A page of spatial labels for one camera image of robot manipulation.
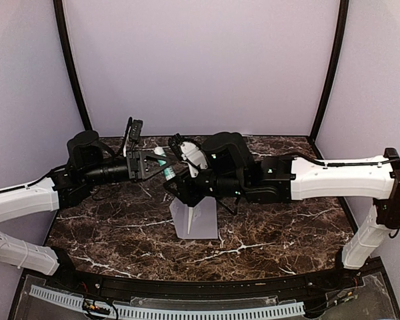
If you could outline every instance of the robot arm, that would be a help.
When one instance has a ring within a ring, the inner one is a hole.
[[[134,151],[139,142],[142,121],[127,128],[124,155],[117,154],[99,140],[96,131],[84,131],[68,141],[69,160],[44,177],[24,185],[0,189],[0,222],[36,212],[74,207],[91,195],[93,187],[122,181],[145,181],[171,165],[169,158]],[[110,157],[103,157],[103,151]],[[163,165],[148,168],[148,161]],[[54,274],[70,260],[59,248],[32,245],[0,232],[0,262]]]
[[[169,140],[172,150],[182,143],[180,137]],[[254,161],[239,133],[218,133],[203,143],[201,152],[208,169],[196,176],[184,170],[164,184],[189,207],[205,196],[244,197],[252,203],[372,197],[365,222],[343,248],[345,269],[361,268],[386,236],[400,229],[400,158],[395,149],[367,159],[318,161],[289,154]]]

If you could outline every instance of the brown marble surface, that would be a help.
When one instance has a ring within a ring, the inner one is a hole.
[[[314,156],[303,137],[246,140],[257,159],[292,151]],[[104,142],[116,147],[120,139]],[[166,146],[167,138],[144,138],[138,148],[158,145]],[[335,253],[353,235],[336,198],[317,198],[291,204],[241,202],[237,216],[219,207],[218,240],[178,239],[169,211],[173,196],[162,187],[164,181],[160,174],[144,183],[96,189],[95,200],[58,213],[47,245],[66,249],[83,271],[150,280],[233,281],[330,269]]]

